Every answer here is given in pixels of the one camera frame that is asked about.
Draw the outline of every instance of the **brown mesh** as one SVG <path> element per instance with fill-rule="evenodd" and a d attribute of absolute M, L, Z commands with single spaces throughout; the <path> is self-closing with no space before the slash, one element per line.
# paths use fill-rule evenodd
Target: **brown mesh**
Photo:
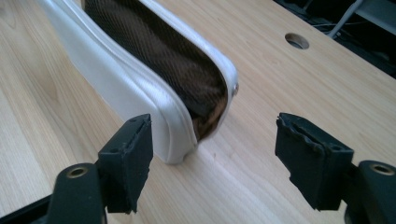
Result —
<path fill-rule="evenodd" d="M 198 139 L 213 132 L 227 105 L 227 89 L 219 69 L 200 49 L 136 0 L 85 0 L 85 11 L 175 90 Z"/>

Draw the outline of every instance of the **black plastic part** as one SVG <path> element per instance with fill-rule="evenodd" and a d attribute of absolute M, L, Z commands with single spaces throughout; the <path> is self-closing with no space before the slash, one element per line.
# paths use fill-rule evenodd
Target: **black plastic part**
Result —
<path fill-rule="evenodd" d="M 355 212 L 348 206 L 344 215 L 344 221 L 346 224 L 370 224 L 367 214 L 362 212 Z"/>
<path fill-rule="evenodd" d="M 1 224 L 27 224 L 27 223 L 45 223 L 47 220 L 47 210 L 50 206 L 51 195 L 28 204 L 23 208 L 0 218 Z"/>
<path fill-rule="evenodd" d="M 76 164 L 58 174 L 47 223 L 106 223 L 99 175 L 94 164 Z"/>
<path fill-rule="evenodd" d="M 396 168 L 379 161 L 362 161 L 359 170 L 356 182 L 370 223 L 396 223 Z"/>
<path fill-rule="evenodd" d="M 152 157 L 150 115 L 126 121 L 102 148 L 96 165 L 109 213 L 136 212 Z"/>
<path fill-rule="evenodd" d="M 290 171 L 290 181 L 312 208 L 338 210 L 353 150 L 307 119 L 280 113 L 276 124 L 276 155 Z"/>

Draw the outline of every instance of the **light wood grain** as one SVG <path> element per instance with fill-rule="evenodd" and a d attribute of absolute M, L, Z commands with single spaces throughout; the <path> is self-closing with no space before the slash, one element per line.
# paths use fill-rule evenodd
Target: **light wood grain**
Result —
<path fill-rule="evenodd" d="M 178 166 L 154 158 L 136 215 L 110 223 L 344 223 L 316 212 L 275 156 L 276 116 L 310 119 L 362 160 L 396 161 L 396 81 L 269 0 L 159 0 L 232 59 L 240 91 Z M 304 36 L 309 49 L 285 34 Z M 0 2 L 0 216 L 51 193 L 121 126 L 34 1 Z"/>

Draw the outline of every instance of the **cable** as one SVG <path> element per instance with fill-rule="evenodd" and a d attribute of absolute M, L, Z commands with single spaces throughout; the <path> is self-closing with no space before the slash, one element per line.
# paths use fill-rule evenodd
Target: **cable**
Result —
<path fill-rule="evenodd" d="M 357 21 L 357 22 L 350 22 L 350 23 L 345 23 L 344 25 L 359 25 L 366 23 L 368 21 Z M 321 27 L 321 26 L 335 26 L 337 23 L 322 23 L 322 24 L 313 24 L 313 27 Z"/>
<path fill-rule="evenodd" d="M 297 10 L 294 10 L 290 6 L 288 6 L 288 4 L 283 3 L 282 1 L 275 0 L 275 2 L 278 3 L 280 6 L 282 6 L 283 8 L 285 8 L 287 11 L 293 13 L 295 16 L 297 16 L 301 20 L 303 20 L 303 21 L 310 21 L 311 20 L 311 16 L 310 15 L 307 15 L 304 12 L 299 12 Z"/>

